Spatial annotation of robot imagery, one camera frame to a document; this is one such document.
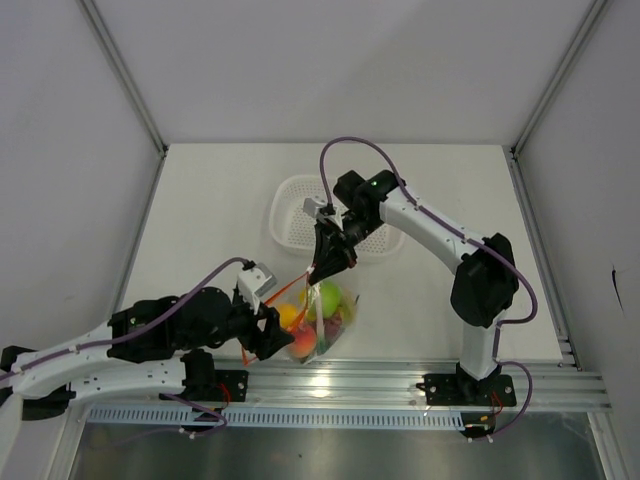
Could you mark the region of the red peach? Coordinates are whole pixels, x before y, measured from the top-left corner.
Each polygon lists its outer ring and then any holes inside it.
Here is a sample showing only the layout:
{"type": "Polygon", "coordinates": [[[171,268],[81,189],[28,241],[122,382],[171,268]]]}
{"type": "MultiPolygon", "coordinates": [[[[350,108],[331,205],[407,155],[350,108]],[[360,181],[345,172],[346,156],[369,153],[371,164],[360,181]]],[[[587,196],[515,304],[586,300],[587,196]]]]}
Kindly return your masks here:
{"type": "Polygon", "coordinates": [[[297,359],[304,359],[311,355],[317,345],[315,328],[308,324],[301,324],[294,332],[294,341],[288,346],[289,353],[297,359]]]}

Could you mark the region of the red grape bunch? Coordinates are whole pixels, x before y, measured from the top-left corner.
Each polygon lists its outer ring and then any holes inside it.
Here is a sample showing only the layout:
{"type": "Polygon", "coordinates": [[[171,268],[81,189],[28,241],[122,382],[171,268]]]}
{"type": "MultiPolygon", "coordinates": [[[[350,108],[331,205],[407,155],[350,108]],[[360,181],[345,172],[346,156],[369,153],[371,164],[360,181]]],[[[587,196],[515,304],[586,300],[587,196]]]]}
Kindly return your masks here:
{"type": "Polygon", "coordinates": [[[342,332],[351,325],[351,323],[351,318],[342,315],[340,312],[336,312],[331,317],[324,318],[323,326],[325,338],[328,340],[338,338],[342,332]]]}

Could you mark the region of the green apple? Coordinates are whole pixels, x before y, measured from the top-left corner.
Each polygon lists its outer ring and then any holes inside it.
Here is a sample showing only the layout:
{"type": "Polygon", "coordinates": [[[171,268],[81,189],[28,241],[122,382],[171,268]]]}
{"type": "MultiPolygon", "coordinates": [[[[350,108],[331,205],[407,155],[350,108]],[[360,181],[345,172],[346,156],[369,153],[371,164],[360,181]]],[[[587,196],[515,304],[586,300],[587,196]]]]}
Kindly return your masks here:
{"type": "Polygon", "coordinates": [[[322,316],[329,318],[335,314],[342,300],[342,290],[334,282],[323,281],[320,283],[319,299],[321,302],[322,316]]]}

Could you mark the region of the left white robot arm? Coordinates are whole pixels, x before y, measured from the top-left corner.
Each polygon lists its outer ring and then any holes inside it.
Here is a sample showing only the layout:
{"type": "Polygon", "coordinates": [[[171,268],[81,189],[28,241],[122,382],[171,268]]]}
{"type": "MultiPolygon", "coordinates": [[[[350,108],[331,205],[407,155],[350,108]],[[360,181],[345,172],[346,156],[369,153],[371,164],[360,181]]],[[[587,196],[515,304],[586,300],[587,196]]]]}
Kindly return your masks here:
{"type": "Polygon", "coordinates": [[[204,287],[142,300],[64,347],[15,345],[1,354],[1,400],[20,397],[24,420],[44,420],[94,399],[149,395],[190,402],[242,401],[248,374],[217,371],[213,350],[237,340],[257,359],[291,344],[278,311],[239,291],[204,287]]]}

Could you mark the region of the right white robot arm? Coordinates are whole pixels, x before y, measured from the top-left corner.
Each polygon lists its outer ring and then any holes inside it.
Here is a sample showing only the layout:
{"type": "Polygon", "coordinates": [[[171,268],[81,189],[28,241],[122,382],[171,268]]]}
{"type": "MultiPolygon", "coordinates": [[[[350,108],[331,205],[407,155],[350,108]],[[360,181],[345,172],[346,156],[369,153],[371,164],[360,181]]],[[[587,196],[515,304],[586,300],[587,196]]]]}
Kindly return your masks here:
{"type": "Polygon", "coordinates": [[[497,322],[519,288],[509,240],[468,237],[424,206],[403,180],[383,170],[370,179],[355,171],[338,178],[333,194],[345,206],[340,221],[328,201],[307,198],[304,212],[314,219],[315,247],[308,283],[318,284],[357,263],[356,247],[384,225],[396,228],[434,254],[453,274],[450,303],[463,321],[458,395],[479,403],[499,372],[494,354],[497,322]]]}

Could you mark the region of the orange fruit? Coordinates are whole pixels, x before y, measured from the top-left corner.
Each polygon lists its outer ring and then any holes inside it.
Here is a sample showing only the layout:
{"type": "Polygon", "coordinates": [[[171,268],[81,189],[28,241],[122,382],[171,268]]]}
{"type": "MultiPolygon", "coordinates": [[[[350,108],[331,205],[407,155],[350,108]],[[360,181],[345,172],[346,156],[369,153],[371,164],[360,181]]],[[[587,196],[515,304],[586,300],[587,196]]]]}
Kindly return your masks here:
{"type": "Polygon", "coordinates": [[[291,303],[281,303],[276,306],[276,310],[279,314],[280,327],[285,330],[289,330],[296,324],[299,311],[298,307],[291,303]]]}

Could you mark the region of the yellow pear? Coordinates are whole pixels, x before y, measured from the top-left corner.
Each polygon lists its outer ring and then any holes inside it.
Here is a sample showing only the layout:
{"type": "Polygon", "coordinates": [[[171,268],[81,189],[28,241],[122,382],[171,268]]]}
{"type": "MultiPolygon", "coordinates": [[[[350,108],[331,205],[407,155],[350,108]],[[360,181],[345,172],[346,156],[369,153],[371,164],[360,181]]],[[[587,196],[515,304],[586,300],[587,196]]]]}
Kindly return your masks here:
{"type": "Polygon", "coordinates": [[[339,314],[343,325],[350,325],[355,321],[358,310],[358,295],[354,295],[348,289],[341,290],[341,300],[336,312],[339,314]]]}

